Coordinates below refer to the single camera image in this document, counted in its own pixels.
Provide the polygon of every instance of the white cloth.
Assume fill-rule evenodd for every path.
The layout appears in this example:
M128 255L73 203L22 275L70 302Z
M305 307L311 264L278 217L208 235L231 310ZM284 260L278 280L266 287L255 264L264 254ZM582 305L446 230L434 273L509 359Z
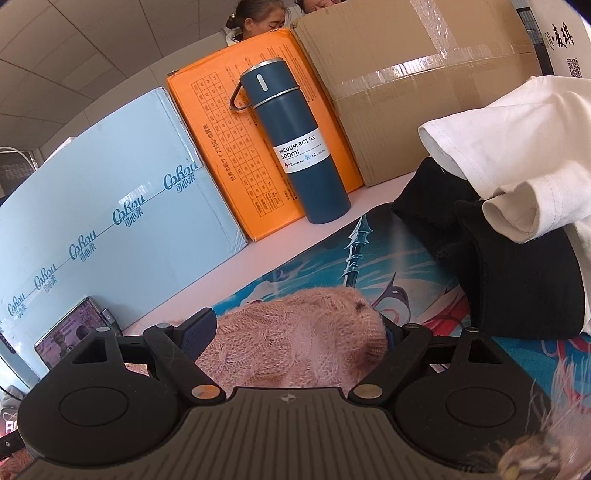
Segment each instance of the white cloth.
M576 235L567 233L591 286L591 80L533 77L485 108L424 124L419 136L487 199L486 220L507 238L524 243L573 224Z
M236 45L237 43L240 43L238 40L236 40L236 37L242 33L242 30L240 30L240 28L234 28L233 30L230 30L228 28L224 28L224 30L227 31L226 43L228 44L228 47L231 47L232 45Z

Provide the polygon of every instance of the phone screen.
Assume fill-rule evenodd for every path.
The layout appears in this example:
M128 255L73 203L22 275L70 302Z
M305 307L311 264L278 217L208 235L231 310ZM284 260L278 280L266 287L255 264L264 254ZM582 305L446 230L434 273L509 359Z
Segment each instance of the phone screen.
M52 369L86 335L105 325L94 302L84 299L35 345L35 351Z

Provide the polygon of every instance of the orange box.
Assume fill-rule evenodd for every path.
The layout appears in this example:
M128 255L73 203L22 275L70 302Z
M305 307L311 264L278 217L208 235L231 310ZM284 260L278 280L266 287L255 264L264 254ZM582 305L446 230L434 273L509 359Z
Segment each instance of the orange box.
M168 87L209 171L242 228L253 240L304 216L252 109L232 112L230 97L242 72L281 57L289 65L320 127L347 192L363 181L323 89L287 29L240 42L168 77ZM241 91L236 104L246 105Z

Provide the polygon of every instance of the blue vacuum bottle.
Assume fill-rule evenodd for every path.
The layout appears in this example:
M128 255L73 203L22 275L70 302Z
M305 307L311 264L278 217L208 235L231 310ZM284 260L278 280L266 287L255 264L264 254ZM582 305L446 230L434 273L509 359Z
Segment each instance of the blue vacuum bottle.
M251 103L237 107L241 87ZM349 211L335 162L285 60L265 60L245 71L230 107L254 109L310 223L328 223Z

